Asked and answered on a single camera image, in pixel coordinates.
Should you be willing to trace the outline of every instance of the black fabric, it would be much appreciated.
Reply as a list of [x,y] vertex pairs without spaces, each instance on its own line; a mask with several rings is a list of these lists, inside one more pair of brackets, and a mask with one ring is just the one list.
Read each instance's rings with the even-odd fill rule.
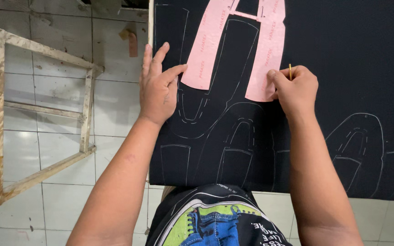
[[[155,0],[154,49],[171,44],[164,70],[187,62],[208,2]],[[258,0],[252,2],[240,0],[238,11],[259,12]],[[285,12],[281,69],[302,64],[317,76],[316,116],[348,196],[394,200],[394,2],[287,0]],[[289,192],[289,131],[282,109],[277,101],[244,98],[260,23],[233,15],[227,21],[210,91],[179,82],[181,114],[176,110],[161,129],[150,183],[229,182]],[[186,168],[182,161],[171,164],[176,157],[161,157],[165,145],[189,147]]]

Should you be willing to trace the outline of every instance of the fingernail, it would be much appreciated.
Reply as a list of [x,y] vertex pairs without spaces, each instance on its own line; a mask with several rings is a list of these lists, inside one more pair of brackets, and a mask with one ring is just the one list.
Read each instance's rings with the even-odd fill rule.
[[273,70],[273,69],[270,70],[270,71],[268,72],[268,75],[271,76],[271,77],[272,77],[274,74],[276,74],[276,71]]

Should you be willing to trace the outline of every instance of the pencil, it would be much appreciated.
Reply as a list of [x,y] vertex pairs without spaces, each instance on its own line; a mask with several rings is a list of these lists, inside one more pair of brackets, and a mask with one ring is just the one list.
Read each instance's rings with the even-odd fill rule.
[[290,71],[290,81],[292,81],[292,79],[291,79],[291,63],[288,64],[288,70]]

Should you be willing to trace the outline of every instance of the pink paper pattern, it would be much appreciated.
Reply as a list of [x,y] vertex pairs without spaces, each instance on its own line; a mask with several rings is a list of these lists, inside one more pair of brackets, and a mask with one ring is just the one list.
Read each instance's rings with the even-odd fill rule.
[[247,86],[245,98],[257,102],[270,102],[275,92],[268,85],[267,71],[279,69],[284,49],[285,4],[283,0],[258,0],[258,16],[235,11],[240,0],[210,0],[200,22],[191,53],[188,69],[181,82],[195,89],[208,90],[211,84],[215,56],[229,14],[261,22],[257,52]]
[[247,99],[256,102],[272,101],[270,97],[275,92],[275,85],[267,83],[267,72],[270,69],[279,70],[281,65],[285,39],[284,18],[284,0],[259,1],[258,21],[261,22],[261,28],[245,96]]

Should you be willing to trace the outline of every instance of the person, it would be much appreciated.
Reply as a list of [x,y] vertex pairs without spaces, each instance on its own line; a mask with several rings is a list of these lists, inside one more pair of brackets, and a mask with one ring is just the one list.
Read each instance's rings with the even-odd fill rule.
[[[140,114],[95,184],[68,239],[68,246],[131,245],[156,138],[176,108],[178,75],[187,65],[162,72],[166,42],[152,59],[145,46],[140,74]],[[306,67],[270,70],[291,131],[290,192],[302,245],[363,245],[351,205],[317,123],[317,77]],[[161,202],[146,245],[291,245],[239,187],[177,187]]]

